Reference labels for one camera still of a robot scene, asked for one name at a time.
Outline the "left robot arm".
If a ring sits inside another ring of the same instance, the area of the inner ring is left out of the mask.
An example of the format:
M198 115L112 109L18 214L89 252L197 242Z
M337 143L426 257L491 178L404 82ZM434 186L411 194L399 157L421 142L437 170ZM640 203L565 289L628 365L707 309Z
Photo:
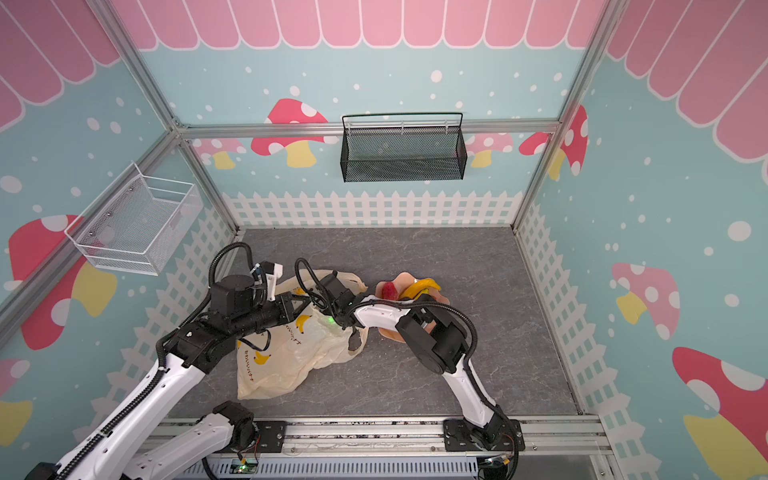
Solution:
M309 303L290 292L262 297L265 275L232 275L211 286L189 322L156 344L147 376L86 440L55 463L41 462L30 479L172 479L210 454L250 454L264 445L254 416L226 401L188 430L139 451L170 410L232 352L238 341L291 323Z

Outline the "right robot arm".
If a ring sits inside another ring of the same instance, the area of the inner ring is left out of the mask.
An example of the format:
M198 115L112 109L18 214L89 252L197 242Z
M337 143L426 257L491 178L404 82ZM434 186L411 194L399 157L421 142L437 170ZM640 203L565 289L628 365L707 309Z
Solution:
M315 290L322 298L322 311L338 325L397 333L426 369L445 380L462 411L461 420L449 423L458 429L456 448L513 453L524 449L519 425L504 414L476 376L471 362L478 343L474 325L439 300L435 281L387 282L376 294L355 294L334 271Z

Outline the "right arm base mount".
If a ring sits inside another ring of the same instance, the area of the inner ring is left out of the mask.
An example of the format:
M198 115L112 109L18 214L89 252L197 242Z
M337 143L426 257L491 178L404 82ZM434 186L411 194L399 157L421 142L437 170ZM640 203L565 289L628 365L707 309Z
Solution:
M448 452L522 452L526 449L521 424L518 420L494 416L484 428L468 420L443 421L444 448Z

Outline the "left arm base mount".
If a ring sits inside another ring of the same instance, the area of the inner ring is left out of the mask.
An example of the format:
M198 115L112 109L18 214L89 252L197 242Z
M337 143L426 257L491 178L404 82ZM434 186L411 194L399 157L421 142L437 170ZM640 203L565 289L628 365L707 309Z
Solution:
M238 453L281 453L288 423L272 420L246 420L233 429L229 448Z

